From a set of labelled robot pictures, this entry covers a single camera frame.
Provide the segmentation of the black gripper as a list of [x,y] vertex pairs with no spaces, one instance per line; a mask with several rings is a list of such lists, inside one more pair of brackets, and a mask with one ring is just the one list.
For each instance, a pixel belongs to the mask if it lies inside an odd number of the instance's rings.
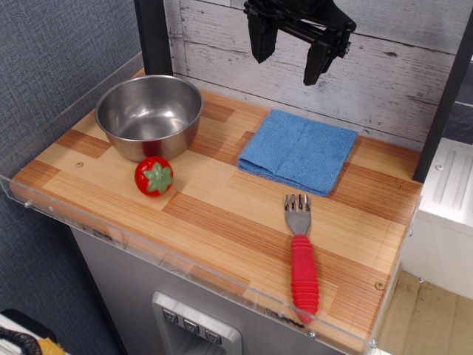
[[304,84],[316,84],[335,57],[344,57],[356,23],[334,1],[246,1],[251,52],[258,63],[276,48],[277,33],[284,31],[311,44]]

